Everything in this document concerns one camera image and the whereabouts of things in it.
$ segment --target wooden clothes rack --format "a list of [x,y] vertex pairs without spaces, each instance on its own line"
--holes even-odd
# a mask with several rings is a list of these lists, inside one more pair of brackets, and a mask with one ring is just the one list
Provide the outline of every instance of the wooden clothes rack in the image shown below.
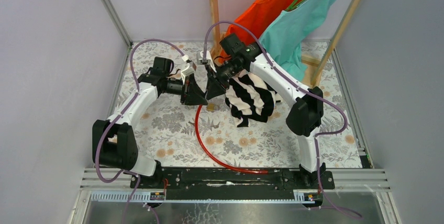
[[[212,23],[216,23],[219,21],[219,4],[218,0],[209,0],[210,2],[210,8],[211,8],[211,19]],[[336,29],[335,35],[330,41],[330,44],[328,45],[327,50],[324,53],[324,56],[322,59],[314,58],[310,55],[302,54],[302,62],[307,65],[307,70],[305,71],[304,79],[302,80],[302,83],[305,85],[308,85],[309,87],[314,87],[319,85],[320,76],[322,74],[322,71],[325,67],[325,64],[327,63],[328,59],[331,56],[331,53],[333,52],[333,49],[336,47],[336,45],[339,42],[339,39],[341,38],[342,34],[344,33],[348,23],[350,22],[351,17],[353,16],[354,12],[356,11],[356,8],[358,7],[361,0],[352,0],[346,13],[344,14],[341,23],[339,24],[338,28]],[[210,53],[212,58],[214,59],[216,56],[220,55],[220,52],[222,51],[222,48],[219,45],[219,42],[223,39],[225,33],[220,32],[220,27],[217,25],[213,30],[213,48],[211,49]]]

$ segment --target robotic arm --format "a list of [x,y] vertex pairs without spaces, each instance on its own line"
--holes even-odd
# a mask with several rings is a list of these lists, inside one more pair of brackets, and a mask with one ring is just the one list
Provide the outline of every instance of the robotic arm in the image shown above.
[[[319,131],[321,117],[324,114],[323,103],[312,98],[305,93],[296,89],[286,79],[276,73],[270,67],[264,54],[261,52],[257,43],[246,46],[235,34],[231,34],[224,38],[220,45],[225,52],[231,56],[222,66],[215,66],[210,61],[206,66],[208,83],[207,83],[207,99],[222,95],[229,87],[228,81],[241,70],[257,75],[266,83],[268,83],[288,104],[291,108],[286,119],[286,124],[290,130],[297,135],[299,147],[301,151],[301,170],[307,173],[307,182],[310,184],[316,180],[316,149],[314,143],[314,134]],[[308,86],[290,76],[279,65],[276,65],[281,73],[287,78],[299,85],[301,88],[308,90],[320,97],[323,96],[322,90],[318,87],[310,89]],[[325,170],[325,164],[321,162],[321,173]]]
[[[103,142],[99,162],[101,165],[116,167],[135,172],[144,176],[152,176],[156,170],[157,162],[153,159],[139,155],[134,128],[139,123],[142,114],[162,94],[180,95],[183,105],[207,105],[204,92],[196,84],[194,72],[196,65],[187,55],[182,57],[185,67],[181,71],[181,80],[169,77],[172,60],[156,57],[150,71],[138,78],[139,95],[128,107],[125,113],[109,130]],[[131,103],[134,91],[122,104],[116,113],[107,120],[97,120],[93,125],[93,161],[98,148],[99,140],[110,122]],[[117,143],[110,142],[108,138],[117,135]]]

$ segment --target orange shirt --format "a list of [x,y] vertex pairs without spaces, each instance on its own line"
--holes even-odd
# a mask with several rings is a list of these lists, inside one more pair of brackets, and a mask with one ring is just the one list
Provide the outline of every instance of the orange shirt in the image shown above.
[[[240,15],[235,22],[249,29],[258,39],[281,13],[294,0],[256,0],[242,15]],[[227,29],[226,36],[235,33],[241,42],[246,45],[254,42],[254,39],[245,30],[230,25]],[[227,54],[222,51],[222,57],[227,57]]]

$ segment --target black and white striped cloth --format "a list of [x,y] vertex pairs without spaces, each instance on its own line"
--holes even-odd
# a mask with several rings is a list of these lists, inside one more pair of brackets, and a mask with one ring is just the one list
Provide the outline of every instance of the black and white striped cloth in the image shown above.
[[246,70],[230,79],[229,84],[225,103],[231,108],[237,127],[250,126],[248,119],[267,122],[276,102],[282,100],[266,82]]

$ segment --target small yellow object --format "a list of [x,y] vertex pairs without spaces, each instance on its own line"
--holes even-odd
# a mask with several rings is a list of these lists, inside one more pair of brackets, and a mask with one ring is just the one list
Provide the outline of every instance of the small yellow object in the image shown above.
[[219,109],[220,109],[220,107],[218,105],[213,104],[213,103],[209,103],[207,105],[207,111],[217,111]]

